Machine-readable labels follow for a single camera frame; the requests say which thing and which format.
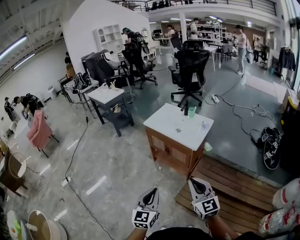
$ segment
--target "shelving unit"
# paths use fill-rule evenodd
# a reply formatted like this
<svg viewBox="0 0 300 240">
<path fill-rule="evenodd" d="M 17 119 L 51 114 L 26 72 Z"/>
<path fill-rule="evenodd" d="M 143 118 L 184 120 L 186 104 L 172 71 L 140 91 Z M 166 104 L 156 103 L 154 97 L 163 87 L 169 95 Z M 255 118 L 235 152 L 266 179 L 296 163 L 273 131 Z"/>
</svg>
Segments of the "shelving unit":
<svg viewBox="0 0 300 240">
<path fill-rule="evenodd" d="M 222 25 L 197 24 L 197 29 L 200 33 L 208 34 L 211 38 L 203 37 L 201 40 L 222 41 L 226 38 L 226 28 Z"/>
<path fill-rule="evenodd" d="M 99 51 L 106 49 L 117 55 L 124 50 L 124 43 L 118 24 L 97 28 L 94 30 L 94 36 Z"/>
</svg>

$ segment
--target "hanging clothes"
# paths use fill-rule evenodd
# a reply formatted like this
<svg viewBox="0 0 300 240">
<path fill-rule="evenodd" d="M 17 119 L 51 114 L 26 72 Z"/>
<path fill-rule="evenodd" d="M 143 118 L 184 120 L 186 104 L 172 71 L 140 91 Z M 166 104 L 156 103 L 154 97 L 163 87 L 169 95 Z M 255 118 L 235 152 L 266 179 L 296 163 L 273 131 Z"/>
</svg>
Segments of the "hanging clothes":
<svg viewBox="0 0 300 240">
<path fill-rule="evenodd" d="M 289 70 L 295 71 L 296 69 L 295 56 L 290 48 L 282 47 L 280 49 L 278 65 L 280 68 L 287 68 Z"/>
</svg>

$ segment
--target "marble floor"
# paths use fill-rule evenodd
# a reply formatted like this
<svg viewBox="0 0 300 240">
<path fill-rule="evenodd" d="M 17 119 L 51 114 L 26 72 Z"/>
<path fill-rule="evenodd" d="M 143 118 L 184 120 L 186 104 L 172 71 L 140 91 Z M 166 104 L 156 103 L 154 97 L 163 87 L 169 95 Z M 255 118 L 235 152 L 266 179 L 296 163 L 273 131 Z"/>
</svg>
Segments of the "marble floor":
<svg viewBox="0 0 300 240">
<path fill-rule="evenodd" d="M 72 178 L 70 182 L 72 188 L 115 240 L 125 239 L 133 230 L 131 214 L 135 202 L 140 194 L 154 187 L 159 189 L 161 215 L 152 231 L 158 230 L 161 226 L 187 225 L 205 229 L 204 222 L 174 201 L 186 179 L 170 167 L 158 161 L 153 162 L 143 127 L 143 121 L 165 102 L 172 103 L 170 92 L 178 88 L 172 84 L 171 74 L 166 68 L 168 62 L 166 56 L 169 55 L 163 54 L 156 60 L 157 65 L 153 74 L 157 77 L 158 86 L 147 82 L 143 90 L 135 90 L 135 101 L 129 106 L 135 125 L 122 129 L 122 137 L 117 136 L 111 123 L 102 125 L 98 119 L 93 119 L 91 114 L 86 112 L 90 119 L 89 127 L 67 173 L 67 176 Z M 278 108 L 276 101 L 258 90 L 242 86 L 241 77 L 234 73 L 236 65 L 236 60 L 224 62 L 222 68 L 216 68 L 214 72 L 212 61 L 209 60 L 205 70 L 206 99 L 209 101 L 209 95 L 212 93 L 223 94 L 229 102 L 248 106 L 260 103 L 267 111 L 275 114 Z M 246 65 L 246 70 L 249 74 L 267 81 L 279 82 L 256 64 Z M 249 112 L 243 110 L 237 111 L 241 111 L 240 114 L 245 117 L 243 124 L 247 130 L 272 124 L 268 118 L 255 114 L 251 116 Z M 234 117 L 229 106 L 224 103 L 217 106 L 203 103 L 198 112 L 215 120 L 207 139 L 213 147 L 213 154 L 226 158 L 234 164 L 239 162 L 245 166 L 248 164 L 251 171 L 257 170 L 259 175 L 264 174 L 265 177 L 278 183 L 286 181 L 287 175 L 284 170 L 267 173 L 258 166 L 260 160 L 256 149 L 242 132 L 240 120 Z M 27 159 L 31 169 L 42 172 L 45 178 L 27 171 L 25 176 L 28 185 L 29 183 L 31 185 L 29 197 L 20 198 L 8 191 L 5 212 L 14 210 L 24 219 L 36 209 L 45 213 L 49 219 L 55 219 L 60 213 L 65 213 L 60 217 L 60 223 L 66 229 L 70 240 L 109 239 L 70 187 L 61 185 L 76 143 L 86 128 L 83 107 L 71 105 L 63 96 L 58 96 L 47 103 L 45 113 L 60 143 L 51 140 L 47 144 L 45 152 L 49 154 L 49 158 L 34 148 L 22 152 L 22 156 L 19 155 L 19 158 Z M 11 139 L 9 146 L 13 144 L 14 141 Z M 12 151 L 18 152 L 17 144 L 12 147 Z M 103 181 L 102 184 L 87 195 L 87 191 L 99 180 Z"/>
</svg>

